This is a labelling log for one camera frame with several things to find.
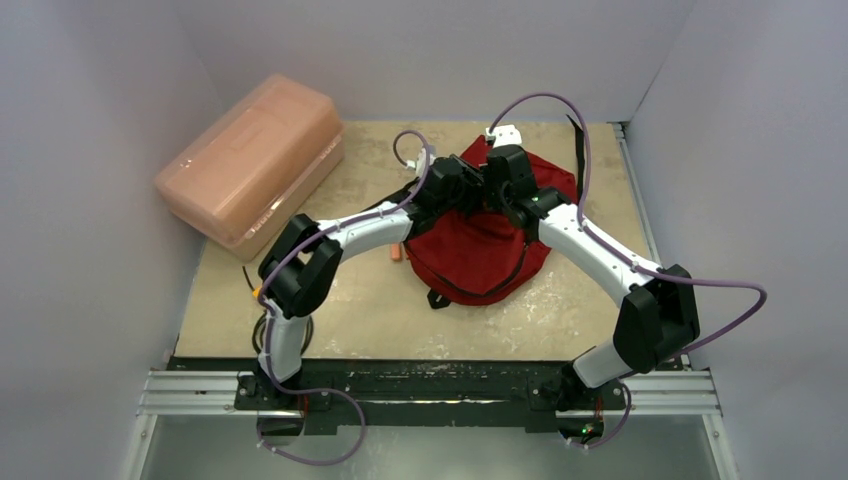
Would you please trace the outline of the red backpack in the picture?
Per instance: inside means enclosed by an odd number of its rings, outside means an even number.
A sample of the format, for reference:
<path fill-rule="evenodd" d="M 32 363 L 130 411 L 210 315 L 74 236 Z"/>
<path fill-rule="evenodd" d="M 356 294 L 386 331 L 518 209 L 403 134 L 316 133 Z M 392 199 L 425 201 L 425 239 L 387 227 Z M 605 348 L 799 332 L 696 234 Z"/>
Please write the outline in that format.
<path fill-rule="evenodd" d="M 465 216 L 457 210 L 460 172 L 436 161 L 409 204 L 414 226 L 404 248 L 414 273 L 428 286 L 430 307 L 486 306 L 532 279 L 551 250 L 532 241 L 498 211 Z"/>

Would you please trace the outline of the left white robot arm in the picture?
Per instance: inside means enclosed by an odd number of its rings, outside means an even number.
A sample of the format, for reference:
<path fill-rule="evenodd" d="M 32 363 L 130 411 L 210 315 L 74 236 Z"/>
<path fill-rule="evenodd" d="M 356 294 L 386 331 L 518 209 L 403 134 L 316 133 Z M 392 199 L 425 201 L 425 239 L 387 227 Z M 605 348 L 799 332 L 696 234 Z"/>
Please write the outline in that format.
<path fill-rule="evenodd" d="M 258 355 L 266 374 L 260 397 L 275 409 L 297 399 L 293 376 L 301 369 L 300 338 L 343 262 L 423 235 L 449 211 L 476 206 L 482 190 L 479 169 L 452 155 L 436 159 L 421 178 L 356 215 L 324 221 L 293 217 L 258 269 L 258 300 L 268 321 Z"/>

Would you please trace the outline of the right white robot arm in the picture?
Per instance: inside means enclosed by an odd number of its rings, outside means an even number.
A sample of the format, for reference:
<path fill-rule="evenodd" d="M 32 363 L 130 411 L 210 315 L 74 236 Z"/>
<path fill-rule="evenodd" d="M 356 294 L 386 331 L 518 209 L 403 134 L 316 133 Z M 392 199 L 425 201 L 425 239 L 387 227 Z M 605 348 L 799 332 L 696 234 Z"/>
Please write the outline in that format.
<path fill-rule="evenodd" d="M 689 274 L 675 265 L 662 278 L 658 264 L 624 248 L 555 187 L 541 188 L 528 153 L 519 145 L 491 149 L 481 167 L 487 203 L 499 208 L 529 242 L 567 257 L 609 295 L 619 309 L 609 340 L 578 356 L 561 381 L 564 399 L 584 407 L 601 386 L 625 374 L 648 373 L 700 335 Z"/>

